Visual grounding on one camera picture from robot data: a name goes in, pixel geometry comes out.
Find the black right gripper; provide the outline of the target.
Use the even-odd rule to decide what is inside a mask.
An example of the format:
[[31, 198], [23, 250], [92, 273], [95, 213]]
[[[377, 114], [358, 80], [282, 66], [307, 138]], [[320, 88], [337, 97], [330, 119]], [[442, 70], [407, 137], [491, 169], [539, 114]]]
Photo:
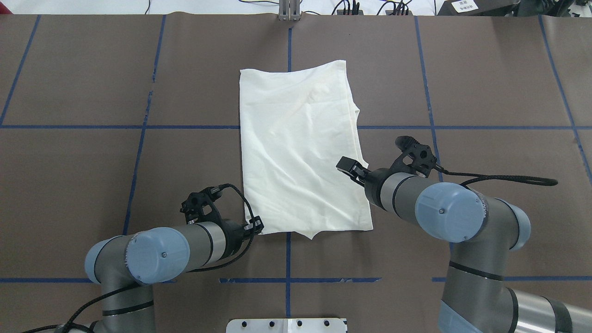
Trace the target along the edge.
[[394, 174], [390, 169], [379, 168], [368, 171], [360, 162], [346, 156], [340, 158], [336, 168], [350, 177], [355, 183], [364, 187], [364, 194], [370, 204], [383, 209], [381, 190], [385, 181]]

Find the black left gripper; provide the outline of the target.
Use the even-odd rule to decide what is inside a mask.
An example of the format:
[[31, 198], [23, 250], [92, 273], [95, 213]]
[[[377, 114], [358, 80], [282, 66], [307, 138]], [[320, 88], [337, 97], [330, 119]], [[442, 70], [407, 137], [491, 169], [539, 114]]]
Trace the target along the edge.
[[260, 216], [254, 216], [246, 225], [232, 220], [224, 220], [224, 233], [226, 248], [224, 255], [235, 255], [241, 249], [245, 240], [260, 234], [264, 229], [264, 223]]

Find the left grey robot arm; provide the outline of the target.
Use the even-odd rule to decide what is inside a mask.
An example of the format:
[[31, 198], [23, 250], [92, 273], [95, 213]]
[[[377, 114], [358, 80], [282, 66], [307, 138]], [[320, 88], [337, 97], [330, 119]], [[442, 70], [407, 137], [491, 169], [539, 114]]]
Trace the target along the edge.
[[93, 303], [102, 302], [102, 319], [76, 325], [76, 312], [55, 332], [154, 333], [154, 284], [185, 272], [217, 269], [216, 263], [230, 256], [239, 259], [242, 244], [251, 244], [263, 229], [258, 216], [245, 225], [228, 219], [191, 221], [98, 242], [87, 252], [84, 268], [101, 286], [102, 295]]

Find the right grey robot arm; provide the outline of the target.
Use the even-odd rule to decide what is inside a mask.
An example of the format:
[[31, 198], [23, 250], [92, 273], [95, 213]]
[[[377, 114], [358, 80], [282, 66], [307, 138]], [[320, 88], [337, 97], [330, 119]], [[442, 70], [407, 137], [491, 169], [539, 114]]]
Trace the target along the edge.
[[368, 201], [453, 244], [438, 328], [443, 333], [589, 333], [591, 312], [505, 286], [507, 260], [530, 237], [527, 214], [459, 184], [342, 157], [336, 168]]

